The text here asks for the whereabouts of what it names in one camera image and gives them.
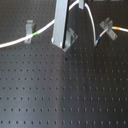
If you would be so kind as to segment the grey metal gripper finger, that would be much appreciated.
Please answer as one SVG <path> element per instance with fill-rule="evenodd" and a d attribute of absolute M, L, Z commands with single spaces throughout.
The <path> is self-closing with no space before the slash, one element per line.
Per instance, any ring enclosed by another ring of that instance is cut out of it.
<path fill-rule="evenodd" d="M 62 46 L 64 43 L 66 18 L 69 0 L 57 0 L 53 27 L 53 44 Z"/>

